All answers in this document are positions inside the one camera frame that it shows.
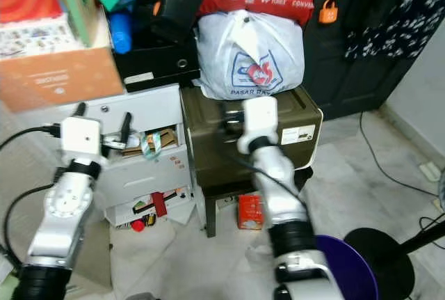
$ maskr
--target plastic bag logo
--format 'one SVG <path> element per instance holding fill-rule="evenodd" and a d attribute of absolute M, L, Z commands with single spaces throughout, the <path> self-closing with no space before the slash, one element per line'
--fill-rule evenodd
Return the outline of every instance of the plastic bag logo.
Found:
<path fill-rule="evenodd" d="M 238 88 L 260 87 L 271 91 L 283 82 L 275 58 L 271 51 L 256 64 L 246 53 L 235 55 L 232 68 L 232 86 Z"/>

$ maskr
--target drawer handle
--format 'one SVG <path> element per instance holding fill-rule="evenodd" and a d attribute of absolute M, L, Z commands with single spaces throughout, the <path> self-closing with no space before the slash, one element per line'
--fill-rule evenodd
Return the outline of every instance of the drawer handle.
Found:
<path fill-rule="evenodd" d="M 187 67 L 188 62 L 185 58 L 181 58 L 178 60 L 178 62 L 176 64 L 179 68 L 185 68 L 185 67 Z"/>

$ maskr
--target red small box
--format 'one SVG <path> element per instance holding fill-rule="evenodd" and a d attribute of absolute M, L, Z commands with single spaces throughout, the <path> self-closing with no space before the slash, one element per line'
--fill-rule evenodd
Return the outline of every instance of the red small box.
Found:
<path fill-rule="evenodd" d="M 263 227 L 261 197 L 252 194 L 239 196 L 238 228 L 259 230 Z"/>

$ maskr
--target wooden stool leg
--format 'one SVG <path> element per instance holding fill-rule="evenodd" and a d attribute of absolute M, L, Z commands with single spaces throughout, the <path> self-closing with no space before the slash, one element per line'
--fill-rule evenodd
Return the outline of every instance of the wooden stool leg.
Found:
<path fill-rule="evenodd" d="M 216 236 L 216 199 L 206 198 L 206 232 L 207 237 Z"/>

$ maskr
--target orange padlock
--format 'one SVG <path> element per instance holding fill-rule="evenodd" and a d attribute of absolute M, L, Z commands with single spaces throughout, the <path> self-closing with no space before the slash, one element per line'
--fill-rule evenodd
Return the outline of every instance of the orange padlock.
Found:
<path fill-rule="evenodd" d="M 337 20 L 337 14 L 339 9 L 335 6 L 333 0 L 326 0 L 323 4 L 323 8 L 320 10 L 320 15 L 318 15 L 318 22 L 321 24 L 331 24 Z"/>

